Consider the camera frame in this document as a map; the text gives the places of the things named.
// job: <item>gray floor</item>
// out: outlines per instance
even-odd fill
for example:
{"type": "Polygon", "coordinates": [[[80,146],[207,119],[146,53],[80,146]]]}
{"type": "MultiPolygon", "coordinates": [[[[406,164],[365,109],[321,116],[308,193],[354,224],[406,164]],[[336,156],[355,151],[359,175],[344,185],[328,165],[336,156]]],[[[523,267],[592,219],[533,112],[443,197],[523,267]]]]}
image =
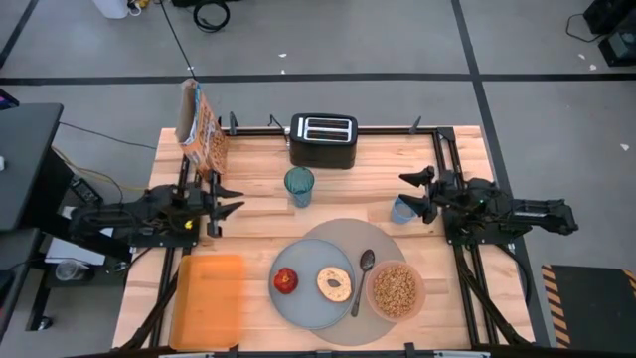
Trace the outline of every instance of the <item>gray floor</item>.
{"type": "MultiPolygon", "coordinates": [[[[608,68],[594,44],[564,34],[567,16],[582,12],[589,3],[462,0],[480,72],[635,72],[635,68],[608,68]]],[[[198,75],[283,70],[287,74],[468,72],[450,1],[243,0],[230,7],[233,17],[227,29],[207,35],[194,27],[186,10],[167,6],[198,75]]],[[[15,23],[20,14],[0,13],[0,44],[6,37],[4,20],[15,23]]],[[[572,23],[572,30],[589,36],[580,21],[572,23]]],[[[136,18],[108,21],[85,0],[40,0],[0,70],[0,78],[187,74],[159,7],[150,5],[136,18]]],[[[581,226],[567,238],[540,230],[527,235],[533,271],[546,263],[636,270],[628,216],[634,202],[629,180],[636,167],[636,83],[484,86],[515,195],[565,197],[581,226]],[[632,148],[624,151],[621,143],[632,148]]],[[[206,84],[204,89],[218,114],[233,111],[241,125],[266,125],[271,113],[285,122],[300,111],[348,113],[361,124],[411,124],[419,115],[428,125],[481,124],[468,82],[206,84]]],[[[22,102],[61,102],[68,123],[151,145],[161,127],[174,126],[179,104],[178,85],[4,90],[22,102]]],[[[54,144],[77,165],[129,186],[147,183],[151,150],[125,147],[67,127],[60,129],[54,144]]],[[[107,200],[117,199],[108,185],[94,184],[107,200]]],[[[126,197],[133,199],[135,194],[126,197]]],[[[48,313],[59,319],[58,324],[47,332],[26,333],[36,282],[33,272],[0,356],[59,357],[109,347],[120,287],[55,290],[48,313]]]]}

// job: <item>blue glass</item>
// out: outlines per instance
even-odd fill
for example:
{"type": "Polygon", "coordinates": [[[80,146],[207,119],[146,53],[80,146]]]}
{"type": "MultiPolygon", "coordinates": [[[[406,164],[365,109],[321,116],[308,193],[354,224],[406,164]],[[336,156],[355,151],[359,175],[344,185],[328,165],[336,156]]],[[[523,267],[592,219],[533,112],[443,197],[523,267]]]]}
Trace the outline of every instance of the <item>blue glass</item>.
{"type": "Polygon", "coordinates": [[[285,174],[285,188],[296,208],[305,208],[311,203],[311,189],[314,187],[314,175],[309,169],[295,167],[285,174]]]}
{"type": "Polygon", "coordinates": [[[415,217],[415,211],[402,199],[397,198],[391,208],[391,220],[396,224],[406,224],[415,217]]]}

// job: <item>plastic cup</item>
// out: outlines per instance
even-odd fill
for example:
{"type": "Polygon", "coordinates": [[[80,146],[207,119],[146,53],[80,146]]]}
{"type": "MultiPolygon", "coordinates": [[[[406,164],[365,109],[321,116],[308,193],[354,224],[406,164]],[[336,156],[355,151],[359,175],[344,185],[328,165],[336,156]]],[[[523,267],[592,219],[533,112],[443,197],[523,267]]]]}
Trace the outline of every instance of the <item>plastic cup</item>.
{"type": "Polygon", "coordinates": [[[285,174],[285,189],[296,208],[306,208],[311,203],[314,175],[304,167],[294,167],[285,174]]]}
{"type": "Polygon", "coordinates": [[[64,260],[56,267],[56,278],[60,281],[90,279],[90,267],[75,261],[64,260]]]}
{"type": "Polygon", "coordinates": [[[406,224],[415,217],[415,211],[402,199],[396,198],[391,209],[391,220],[396,224],[406,224]]]}

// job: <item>cereal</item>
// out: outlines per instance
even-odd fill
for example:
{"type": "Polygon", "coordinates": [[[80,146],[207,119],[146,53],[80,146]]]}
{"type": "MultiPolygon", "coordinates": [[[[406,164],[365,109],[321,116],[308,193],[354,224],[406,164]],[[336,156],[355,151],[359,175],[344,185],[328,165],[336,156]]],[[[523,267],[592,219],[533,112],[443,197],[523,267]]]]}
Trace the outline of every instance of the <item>cereal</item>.
{"type": "Polygon", "coordinates": [[[415,305],[415,277],[402,266],[383,269],[374,282],[378,308],[390,318],[400,318],[415,305]]]}

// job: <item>bagel half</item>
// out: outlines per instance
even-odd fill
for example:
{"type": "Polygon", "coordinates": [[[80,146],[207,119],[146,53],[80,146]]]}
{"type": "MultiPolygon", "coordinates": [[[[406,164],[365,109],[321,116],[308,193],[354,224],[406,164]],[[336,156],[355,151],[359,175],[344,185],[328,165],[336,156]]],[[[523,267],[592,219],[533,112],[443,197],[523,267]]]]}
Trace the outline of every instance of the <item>bagel half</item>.
{"type": "Polygon", "coordinates": [[[349,274],[339,268],[323,268],[316,277],[318,289],[332,302],[344,302],[351,296],[351,279],[349,274]],[[340,283],[338,287],[329,285],[329,280],[333,279],[340,283]]]}

